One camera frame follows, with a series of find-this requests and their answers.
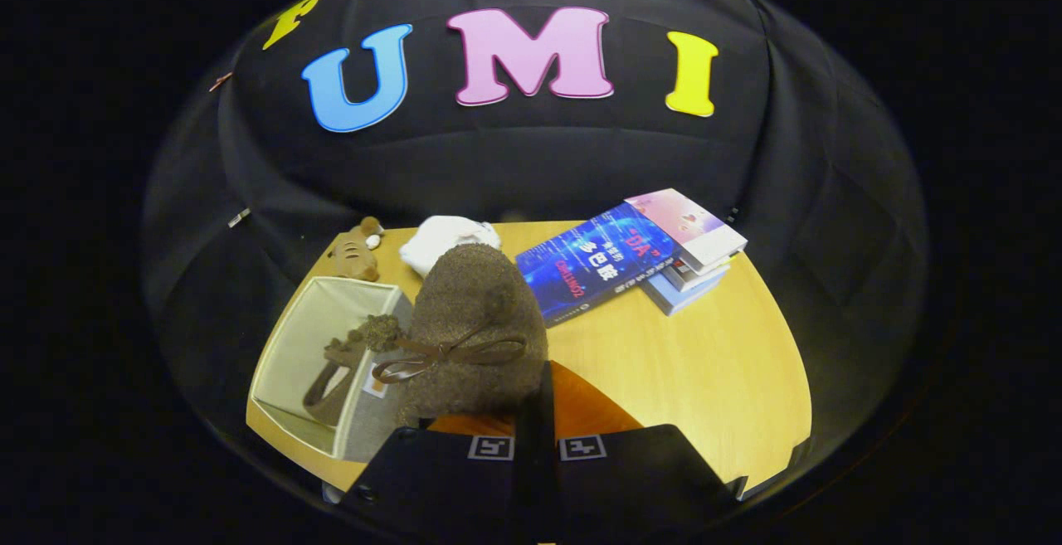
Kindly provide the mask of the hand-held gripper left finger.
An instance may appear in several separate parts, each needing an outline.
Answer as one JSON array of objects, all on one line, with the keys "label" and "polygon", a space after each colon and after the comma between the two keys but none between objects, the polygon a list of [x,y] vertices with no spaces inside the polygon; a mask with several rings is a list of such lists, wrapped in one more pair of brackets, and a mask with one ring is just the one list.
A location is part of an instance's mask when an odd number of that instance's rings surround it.
[{"label": "hand-held gripper left finger", "polygon": [[340,499],[339,510],[396,544],[536,544],[529,472],[542,444],[542,401],[526,401],[514,436],[399,428]]}]

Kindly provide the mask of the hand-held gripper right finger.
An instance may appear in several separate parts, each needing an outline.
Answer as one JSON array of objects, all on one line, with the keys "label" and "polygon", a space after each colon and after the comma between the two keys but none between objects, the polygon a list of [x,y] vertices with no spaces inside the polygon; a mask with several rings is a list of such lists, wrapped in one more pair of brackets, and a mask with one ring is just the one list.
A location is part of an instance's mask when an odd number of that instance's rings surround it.
[{"label": "hand-held gripper right finger", "polygon": [[538,542],[689,544],[737,508],[725,484],[675,425],[555,436],[553,371],[538,411]]}]

